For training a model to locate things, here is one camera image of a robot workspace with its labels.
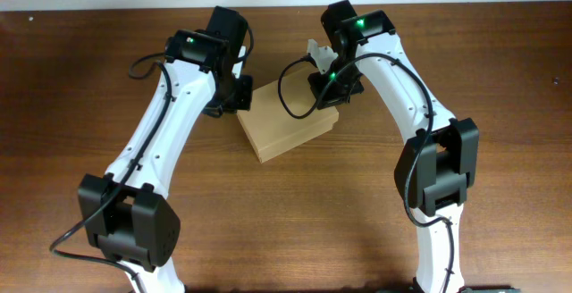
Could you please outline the brown cardboard box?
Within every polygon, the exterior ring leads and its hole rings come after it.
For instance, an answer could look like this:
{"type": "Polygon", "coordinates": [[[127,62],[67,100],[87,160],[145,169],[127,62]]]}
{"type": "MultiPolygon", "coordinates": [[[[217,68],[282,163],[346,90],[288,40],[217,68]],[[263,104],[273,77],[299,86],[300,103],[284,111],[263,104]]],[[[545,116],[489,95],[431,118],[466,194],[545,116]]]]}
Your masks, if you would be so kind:
{"type": "Polygon", "coordinates": [[[293,113],[311,107],[315,97],[307,77],[314,72],[314,67],[305,65],[285,75],[281,85],[273,81],[254,90],[250,109],[238,112],[239,122],[260,163],[323,135],[339,120],[334,107],[316,110],[305,119],[295,119],[283,108],[279,92],[293,113]]]}

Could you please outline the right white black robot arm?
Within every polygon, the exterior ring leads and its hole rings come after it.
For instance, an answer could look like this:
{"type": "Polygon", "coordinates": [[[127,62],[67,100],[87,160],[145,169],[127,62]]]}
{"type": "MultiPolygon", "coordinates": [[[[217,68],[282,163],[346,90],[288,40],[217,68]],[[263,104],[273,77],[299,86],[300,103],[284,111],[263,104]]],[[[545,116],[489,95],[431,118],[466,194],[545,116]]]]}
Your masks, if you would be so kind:
{"type": "Polygon", "coordinates": [[[347,103],[363,92],[362,78],[375,88],[397,124],[404,147],[394,181],[404,210],[416,226],[420,292],[459,292],[459,222],[475,182],[479,130],[459,120],[430,91],[406,56],[385,12],[359,15],[343,0],[321,16],[330,41],[309,45],[318,71],[308,81],[317,110],[347,103]]]}

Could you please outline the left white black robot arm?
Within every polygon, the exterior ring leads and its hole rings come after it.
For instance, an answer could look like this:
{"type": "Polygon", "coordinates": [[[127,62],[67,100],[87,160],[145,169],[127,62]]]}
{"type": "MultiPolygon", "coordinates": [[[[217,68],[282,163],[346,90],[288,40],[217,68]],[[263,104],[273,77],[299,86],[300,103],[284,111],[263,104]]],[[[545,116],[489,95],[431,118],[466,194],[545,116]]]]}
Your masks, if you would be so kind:
{"type": "Polygon", "coordinates": [[[184,292],[172,253],[181,220],[167,198],[197,118],[247,111],[253,80],[241,70],[250,34],[238,12],[217,6],[205,29],[178,30],[155,55],[156,92],[103,176],[86,175],[78,197],[88,243],[120,268],[136,292],[184,292]]]}

